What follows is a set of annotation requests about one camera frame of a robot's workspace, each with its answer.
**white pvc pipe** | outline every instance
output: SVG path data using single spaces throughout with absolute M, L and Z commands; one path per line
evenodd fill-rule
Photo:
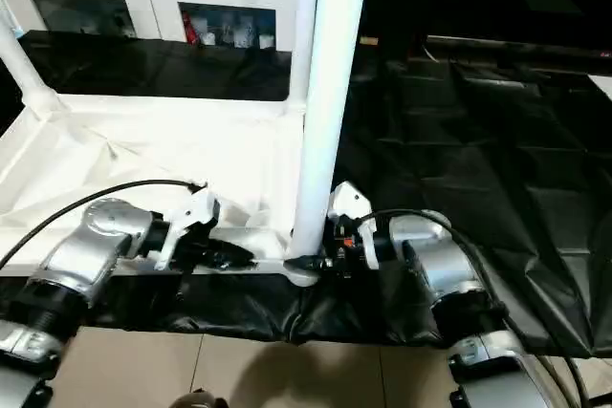
M 313 31 L 317 0 L 297 0 L 295 9 L 295 45 L 291 61 L 289 101 L 306 102 L 313 53 Z
M 55 91 L 42 81 L 11 28 L 4 21 L 0 21 L 0 59 L 21 88 L 24 104 L 40 112 L 47 112 L 59 105 Z
M 318 0 L 302 164 L 290 256 L 317 253 L 363 0 Z

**wrinkled fabric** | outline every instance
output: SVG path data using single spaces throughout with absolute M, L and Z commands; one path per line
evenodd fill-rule
M 86 57 L 82 42 L 77 50 L 61 38 L 24 39 L 59 92 L 184 96 L 188 88 L 190 96 L 210 97 L 244 95 L 251 83 L 253 98 L 263 99 L 273 98 L 268 91 L 279 95 L 288 75 L 268 55 L 242 62 L 240 71 L 215 70 L 238 79 L 207 82 L 193 70 L 203 68 L 206 54 L 186 44 L 123 41 Z M 166 46 L 171 56 L 155 51 Z M 109 66 L 111 59 L 122 64 Z M 141 63 L 133 74 L 131 59 Z M 164 73 L 174 73 L 168 59 L 186 69 L 174 81 Z M 360 52 L 334 182 L 352 181 L 375 209 L 444 213 L 479 245 L 531 350 L 558 354 L 538 314 L 571 355 L 611 356 L 610 100 L 586 75 L 433 62 L 374 69 Z M 0 280 L 0 311 L 23 282 Z M 295 343 L 441 345 L 422 288 L 402 270 L 325 276 L 307 289 L 278 275 L 116 277 L 88 323 Z

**tile floor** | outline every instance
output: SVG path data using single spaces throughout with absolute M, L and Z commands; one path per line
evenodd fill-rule
M 592 395 L 612 367 L 579 362 Z M 82 329 L 54 381 L 52 408 L 168 408 L 204 387 L 230 408 L 449 408 L 445 353 Z

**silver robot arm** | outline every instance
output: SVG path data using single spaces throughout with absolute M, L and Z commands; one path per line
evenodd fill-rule
M 420 280 L 438 332 L 448 347 L 448 365 L 458 390 L 453 408 L 565 408 L 568 406 L 548 373 L 525 352 L 505 322 L 470 258 L 442 214 L 362 219 L 369 201 L 350 183 L 331 195 L 328 219 L 333 235 L 323 255 L 292 260 L 295 268 L 331 270 L 351 276 L 356 270 L 395 266 Z
M 46 381 L 55 377 L 118 260 L 158 251 L 158 267 L 167 268 L 191 225 L 200 226 L 200 237 L 216 225 L 219 204 L 203 189 L 186 212 L 184 219 L 165 222 L 160 214 L 116 199 L 87 207 L 78 228 L 42 262 L 0 320 L 0 408 L 47 406 L 53 393 Z

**red object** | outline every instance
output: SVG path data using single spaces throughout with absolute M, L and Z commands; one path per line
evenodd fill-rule
M 182 16 L 183 16 L 183 27 L 185 28 L 185 38 L 187 40 L 187 43 L 191 45 L 197 45 L 198 43 L 200 43 L 200 37 L 198 36 L 198 33 L 193 28 L 193 25 L 191 24 L 191 18 L 185 12 L 182 13 Z

